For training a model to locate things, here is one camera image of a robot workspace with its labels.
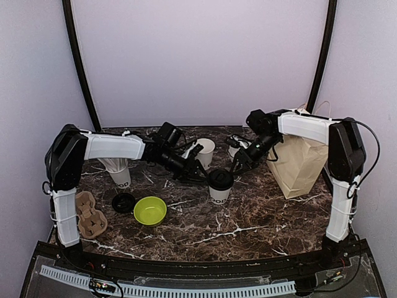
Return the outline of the white paper coffee cup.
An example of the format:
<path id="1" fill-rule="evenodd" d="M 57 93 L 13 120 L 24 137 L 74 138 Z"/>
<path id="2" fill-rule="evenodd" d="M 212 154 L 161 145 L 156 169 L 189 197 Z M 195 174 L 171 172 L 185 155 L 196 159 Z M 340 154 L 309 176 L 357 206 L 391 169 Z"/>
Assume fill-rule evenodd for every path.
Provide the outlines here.
<path id="1" fill-rule="evenodd" d="M 210 200 L 216 205 L 222 205 L 228 200 L 232 187 L 224 190 L 218 190 L 209 186 L 208 189 Z"/>

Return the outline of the black plastic cup lid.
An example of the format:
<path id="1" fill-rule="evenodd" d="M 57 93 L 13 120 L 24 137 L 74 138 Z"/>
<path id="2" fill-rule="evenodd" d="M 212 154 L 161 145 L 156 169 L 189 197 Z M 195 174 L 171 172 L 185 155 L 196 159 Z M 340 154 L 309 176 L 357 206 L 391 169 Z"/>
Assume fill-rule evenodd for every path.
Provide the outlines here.
<path id="1" fill-rule="evenodd" d="M 119 214 L 127 214 L 134 210 L 136 204 L 135 197 L 126 192 L 117 194 L 112 199 L 112 208 Z"/>

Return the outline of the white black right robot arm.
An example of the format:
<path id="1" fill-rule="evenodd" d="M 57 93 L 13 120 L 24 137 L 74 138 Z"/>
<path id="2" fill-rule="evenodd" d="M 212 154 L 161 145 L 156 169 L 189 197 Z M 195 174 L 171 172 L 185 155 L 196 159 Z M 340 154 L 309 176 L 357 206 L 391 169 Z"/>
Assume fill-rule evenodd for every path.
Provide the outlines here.
<path id="1" fill-rule="evenodd" d="M 257 168 L 261 159 L 282 142 L 285 135 L 303 137 L 328 146 L 332 204 L 325 236 L 335 243 L 343 241 L 357 211 L 357 191 L 366 160 L 357 122 L 353 118 L 331 119 L 297 109 L 270 113 L 257 109 L 250 112 L 246 123 L 257 137 L 247 148 L 239 147 L 234 154 L 230 169 L 233 175 Z"/>

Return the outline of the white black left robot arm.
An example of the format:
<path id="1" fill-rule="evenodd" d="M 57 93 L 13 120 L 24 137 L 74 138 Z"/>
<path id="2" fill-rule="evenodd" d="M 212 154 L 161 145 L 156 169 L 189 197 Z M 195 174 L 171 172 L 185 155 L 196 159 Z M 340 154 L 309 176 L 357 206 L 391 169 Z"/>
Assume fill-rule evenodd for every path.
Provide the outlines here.
<path id="1" fill-rule="evenodd" d="M 111 162 L 104 168 L 115 175 L 118 185 L 122 183 L 121 173 L 130 172 L 128 165 L 132 161 L 161 165 L 174 180 L 183 183 L 205 183 L 208 174 L 197 159 L 203 146 L 196 141 L 179 145 L 182 135 L 182 130 L 169 122 L 146 136 L 130 131 L 91 132 L 73 124 L 62 128 L 45 155 L 47 180 L 42 190 L 51 197 L 58 243 L 67 248 L 63 260 L 73 270 L 87 266 L 87 256 L 74 247 L 80 243 L 75 203 L 84 165 L 92 160 Z"/>

